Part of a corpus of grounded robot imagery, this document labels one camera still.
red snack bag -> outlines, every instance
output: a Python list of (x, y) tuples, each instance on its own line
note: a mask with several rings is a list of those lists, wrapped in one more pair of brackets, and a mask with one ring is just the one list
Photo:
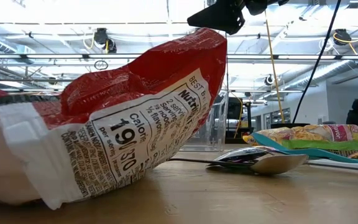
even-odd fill
[(177, 153), (223, 80), (226, 40), (201, 29), (57, 96), (0, 97), (6, 143), (52, 209), (131, 184)]

black cable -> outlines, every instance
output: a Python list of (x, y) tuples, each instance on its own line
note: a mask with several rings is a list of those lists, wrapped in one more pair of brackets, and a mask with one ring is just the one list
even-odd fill
[(327, 42), (328, 42), (328, 40), (329, 40), (329, 37), (331, 36), (331, 31), (332, 31), (332, 29), (333, 29), (335, 17), (336, 17), (336, 14), (337, 14), (338, 10), (339, 10), (339, 6), (340, 6), (340, 5), (341, 5), (341, 0), (337, 0), (336, 7), (335, 7), (335, 10), (334, 10), (334, 14), (333, 14), (333, 18), (331, 19), (331, 22), (330, 22), (329, 27), (328, 27), (326, 39), (324, 40), (323, 47), (321, 48), (320, 54), (318, 55), (317, 61), (316, 61), (315, 65), (314, 65), (314, 67), (313, 67), (313, 71), (311, 72), (311, 75), (310, 75), (308, 84), (306, 85), (305, 90), (303, 90), (303, 93), (302, 93), (301, 99), (299, 100), (298, 107), (296, 108), (296, 112), (295, 112), (295, 115), (294, 115), (294, 117), (293, 117), (292, 123), (295, 123), (295, 121), (296, 121), (296, 117), (298, 116), (298, 112), (299, 112), (299, 109), (300, 109), (300, 107), (301, 107), (303, 98), (305, 97), (306, 92), (308, 91), (308, 88), (309, 88), (309, 86), (310, 86), (310, 83), (311, 83), (311, 81), (313, 80), (314, 73), (316, 72), (317, 66), (318, 66), (318, 64), (320, 63), (321, 56), (323, 55), (324, 49), (325, 49), (326, 46), (327, 46)]

ceiling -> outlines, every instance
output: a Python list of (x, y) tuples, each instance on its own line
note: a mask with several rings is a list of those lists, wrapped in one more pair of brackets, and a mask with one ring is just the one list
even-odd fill
[[(332, 1), (290, 1), (284, 6), (269, 6), (267, 15), (274, 54), (319, 53), (331, 20), (333, 5), (312, 6), (312, 2)], [(346, 29), (353, 40), (358, 40), (357, 1), (343, 2), (334, 29)], [(0, 41), (16, 49), (27, 46), (27, 50), (30, 49), (34, 54), (102, 54), (103, 51), (97, 46), (88, 49), (85, 44), (91, 45), (93, 32), (104, 27), (116, 43), (117, 54), (141, 54), (156, 45), (194, 32), (195, 28), (190, 27), (186, 19), (205, 7), (205, 0), (0, 0)], [(237, 34), (227, 37), (227, 52), (269, 54), (264, 14), (251, 16), (247, 9), (243, 13), (246, 24)], [(349, 45), (333, 46), (332, 43), (330, 40), (327, 54), (353, 54)], [(353, 46), (357, 49), (358, 42), (353, 43)], [(110, 60), (109, 68), (120, 67), (131, 60)], [(21, 76), (32, 74), (31, 78), (38, 79), (71, 79), (96, 70), (91, 65), (93, 62), (60, 62), (68, 65), (42, 68), (31, 66), (26, 71), (25, 67), (12, 66), (15, 63), (13, 60), (0, 60), (0, 68)], [(311, 65), (280, 63), (275, 68), (282, 82), (289, 82), (301, 75), (301, 72), (310, 70)], [(240, 86), (259, 89), (264, 86), (264, 77), (272, 74), (272, 65), (258, 61), (229, 63), (228, 72), (231, 88)], [(15, 88), (5, 84), (0, 83), (1, 88)], [(67, 84), (58, 83), (58, 87), (64, 88)], [(49, 83), (38, 85), (41, 86), (56, 88)]]

wooden table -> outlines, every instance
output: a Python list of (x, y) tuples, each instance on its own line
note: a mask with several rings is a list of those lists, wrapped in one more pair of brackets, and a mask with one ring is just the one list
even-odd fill
[[(213, 152), (178, 157), (213, 159)], [(137, 183), (52, 211), (0, 205), (0, 223), (358, 223), (358, 175), (301, 167), (276, 177), (166, 162)]]

snack bag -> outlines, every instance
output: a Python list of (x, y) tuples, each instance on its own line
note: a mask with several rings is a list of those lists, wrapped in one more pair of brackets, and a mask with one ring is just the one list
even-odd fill
[(129, 185), (177, 153), (220, 90), (226, 39), (210, 29), (87, 73), (60, 96), (0, 97), (9, 152), (51, 209)]
[[(289, 149), (318, 148), (349, 156), (358, 151), (358, 126), (352, 124), (307, 125), (258, 131)], [(252, 136), (244, 141), (257, 145)]]

